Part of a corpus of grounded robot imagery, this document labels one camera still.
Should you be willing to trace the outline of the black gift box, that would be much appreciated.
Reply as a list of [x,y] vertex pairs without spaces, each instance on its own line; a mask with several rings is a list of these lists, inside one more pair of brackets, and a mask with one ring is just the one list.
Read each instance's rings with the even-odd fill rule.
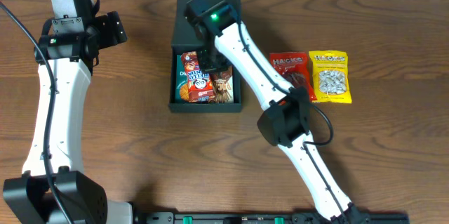
[[187,2],[191,0],[177,0],[175,26],[171,41],[172,65],[170,78],[170,99],[168,106],[174,113],[238,113],[242,110],[241,75],[233,69],[234,102],[233,103],[176,103],[175,102],[175,71],[176,55],[196,51],[203,46],[198,40],[194,28],[185,19]]

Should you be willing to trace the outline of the red Hello Panda box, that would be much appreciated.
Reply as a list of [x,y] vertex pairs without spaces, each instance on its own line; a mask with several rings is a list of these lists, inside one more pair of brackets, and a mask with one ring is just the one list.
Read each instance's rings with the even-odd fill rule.
[[181,61],[187,76],[188,101],[190,103],[209,103],[215,98],[215,89],[209,73],[201,70],[196,52],[183,53]]

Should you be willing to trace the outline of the red Hacks candy bag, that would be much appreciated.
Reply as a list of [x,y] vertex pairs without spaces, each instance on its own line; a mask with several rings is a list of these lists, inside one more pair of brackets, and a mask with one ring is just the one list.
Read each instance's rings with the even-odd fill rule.
[[308,55],[304,52],[270,53],[269,61],[274,69],[295,88],[305,87],[310,101],[316,101],[308,70]]

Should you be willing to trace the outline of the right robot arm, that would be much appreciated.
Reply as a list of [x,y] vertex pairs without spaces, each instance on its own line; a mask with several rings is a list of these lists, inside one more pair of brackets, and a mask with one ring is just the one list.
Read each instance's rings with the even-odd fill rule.
[[364,223],[362,214],[338,186],[322,160],[309,126],[315,108],[305,88],[295,88],[263,56],[253,42],[239,12],[221,1],[186,4],[185,19],[205,44],[199,67],[207,73],[237,70],[255,94],[262,115],[257,127],[265,140],[292,162],[307,186],[318,214],[329,223]]

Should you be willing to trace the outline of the brown Pocky box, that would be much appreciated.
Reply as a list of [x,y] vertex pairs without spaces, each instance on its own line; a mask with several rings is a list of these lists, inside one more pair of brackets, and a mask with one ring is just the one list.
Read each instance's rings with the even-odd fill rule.
[[232,66],[226,71],[216,72],[210,75],[215,89],[215,103],[233,103],[234,102],[234,86]]

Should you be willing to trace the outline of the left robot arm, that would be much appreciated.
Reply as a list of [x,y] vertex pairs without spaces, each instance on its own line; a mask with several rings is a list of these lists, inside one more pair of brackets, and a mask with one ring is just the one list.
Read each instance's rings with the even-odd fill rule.
[[133,206],[107,198],[84,173],[83,107],[99,51],[127,40],[116,11],[48,20],[34,42],[39,106],[32,146],[3,198],[21,223],[132,223]]

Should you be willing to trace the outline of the teal Good Day Chunkies box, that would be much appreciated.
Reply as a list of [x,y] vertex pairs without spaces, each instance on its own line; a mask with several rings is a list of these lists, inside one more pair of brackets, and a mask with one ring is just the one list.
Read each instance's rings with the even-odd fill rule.
[[187,75],[181,60],[181,55],[176,55],[175,71],[175,102],[188,103],[189,91],[187,88]]

